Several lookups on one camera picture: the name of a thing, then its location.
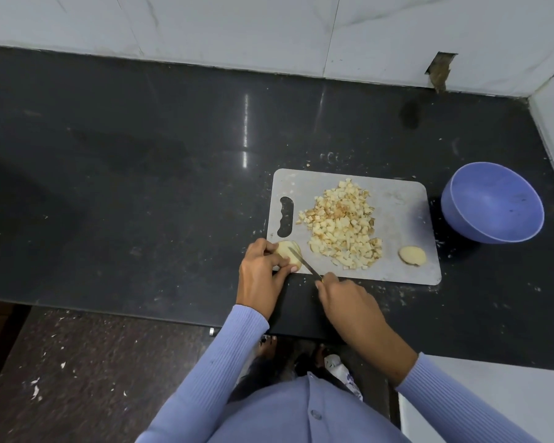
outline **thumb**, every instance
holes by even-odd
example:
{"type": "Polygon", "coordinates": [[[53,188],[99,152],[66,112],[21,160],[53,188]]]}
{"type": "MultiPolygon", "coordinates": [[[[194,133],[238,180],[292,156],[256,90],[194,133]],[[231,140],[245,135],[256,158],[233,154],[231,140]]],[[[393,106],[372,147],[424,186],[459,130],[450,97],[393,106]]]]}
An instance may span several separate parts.
{"type": "Polygon", "coordinates": [[[281,292],[281,289],[283,289],[283,283],[285,283],[285,279],[291,272],[295,272],[292,270],[295,268],[297,270],[297,266],[295,264],[290,264],[289,266],[286,266],[284,268],[280,268],[279,272],[273,275],[273,283],[275,284],[275,288],[277,289],[277,292],[281,292]]]}
{"type": "Polygon", "coordinates": [[[318,298],[320,298],[320,303],[322,303],[323,308],[326,308],[328,303],[328,294],[326,292],[326,286],[321,281],[317,281],[316,287],[318,288],[318,298]]]}

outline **cutting board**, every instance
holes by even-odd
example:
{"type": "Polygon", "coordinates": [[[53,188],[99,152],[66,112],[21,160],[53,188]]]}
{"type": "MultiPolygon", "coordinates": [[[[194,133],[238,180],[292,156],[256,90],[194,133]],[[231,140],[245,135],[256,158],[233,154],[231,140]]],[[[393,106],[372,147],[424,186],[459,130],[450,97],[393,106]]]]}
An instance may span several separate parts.
{"type": "MultiPolygon", "coordinates": [[[[296,241],[302,250],[303,258],[320,274],[334,272],[337,276],[368,280],[437,285],[441,282],[441,268],[437,256],[435,236],[431,224],[431,214],[427,200],[427,190],[419,182],[375,177],[360,177],[343,174],[329,174],[309,170],[287,170],[282,168],[273,175],[271,208],[267,224],[267,239],[271,242],[282,240],[296,241]],[[332,264],[329,257],[310,250],[308,241],[312,232],[302,223],[296,225],[298,213],[314,207],[314,197],[324,190],[334,189],[341,180],[351,178],[362,189],[368,190],[371,197],[367,203],[374,208],[374,233],[370,237],[382,239],[383,256],[368,269],[343,269],[332,264]],[[287,213],[287,205],[293,202],[293,225],[287,233],[282,227],[282,218],[287,213]],[[420,266],[410,266],[398,256],[405,245],[421,247],[427,254],[427,262],[420,266]]],[[[298,273],[310,273],[302,267],[298,273]]]]}

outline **person's left hand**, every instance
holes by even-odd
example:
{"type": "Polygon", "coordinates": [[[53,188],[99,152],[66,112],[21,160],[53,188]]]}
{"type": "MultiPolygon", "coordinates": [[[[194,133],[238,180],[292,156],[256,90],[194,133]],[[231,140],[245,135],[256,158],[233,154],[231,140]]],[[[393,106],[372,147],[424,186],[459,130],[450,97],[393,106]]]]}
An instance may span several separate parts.
{"type": "Polygon", "coordinates": [[[258,238],[248,246],[240,264],[236,304],[248,306],[261,313],[266,320],[273,313],[285,278],[298,268],[289,264],[289,258],[274,253],[277,244],[258,238]],[[273,275],[273,266],[279,272],[273,275]]]}

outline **cutting board handle hole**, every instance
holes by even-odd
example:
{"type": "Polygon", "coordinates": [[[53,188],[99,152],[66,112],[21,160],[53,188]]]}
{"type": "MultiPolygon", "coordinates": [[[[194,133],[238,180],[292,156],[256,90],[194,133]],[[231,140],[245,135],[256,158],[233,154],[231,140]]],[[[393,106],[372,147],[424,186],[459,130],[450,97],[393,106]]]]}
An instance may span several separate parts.
{"type": "Polygon", "coordinates": [[[281,201],[281,221],[277,236],[287,238],[294,226],[294,201],[287,196],[283,196],[279,200],[281,201]]]}

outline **blue bowl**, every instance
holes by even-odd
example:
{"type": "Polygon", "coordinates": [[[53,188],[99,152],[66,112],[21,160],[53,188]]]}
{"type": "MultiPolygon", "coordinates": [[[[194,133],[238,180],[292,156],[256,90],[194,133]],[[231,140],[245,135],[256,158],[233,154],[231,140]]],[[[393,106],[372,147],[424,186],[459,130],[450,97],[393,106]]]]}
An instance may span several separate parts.
{"type": "Polygon", "coordinates": [[[544,224],[544,207],[532,185],[496,163],[458,169],[443,190],[441,210],[452,229],[485,244],[526,241],[544,224]]]}

